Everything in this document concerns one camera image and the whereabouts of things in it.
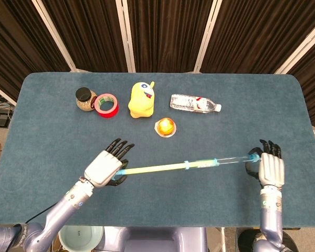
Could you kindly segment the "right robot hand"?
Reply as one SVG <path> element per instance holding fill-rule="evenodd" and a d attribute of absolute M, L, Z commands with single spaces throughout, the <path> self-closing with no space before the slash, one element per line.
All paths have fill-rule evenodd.
<path fill-rule="evenodd" d="M 281 191 L 285 184 L 285 164 L 281 155 L 281 148 L 272 141 L 260 139 L 262 149 L 255 147 L 248 154 L 258 154 L 260 157 L 258 171 L 251 170 L 251 163 L 245 163 L 246 173 L 257 179 L 261 188 L 274 186 Z"/>

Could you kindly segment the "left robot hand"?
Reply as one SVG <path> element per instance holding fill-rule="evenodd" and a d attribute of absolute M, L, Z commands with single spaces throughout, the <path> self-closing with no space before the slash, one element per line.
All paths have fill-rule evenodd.
<path fill-rule="evenodd" d="M 112 141 L 87 166 L 84 178 L 98 188 L 122 184 L 127 179 L 127 175 L 117 175 L 117 172 L 122 172 L 127 167 L 129 161 L 122 158 L 135 146 L 135 144 L 126 144 L 127 141 L 121 141 L 120 138 Z"/>

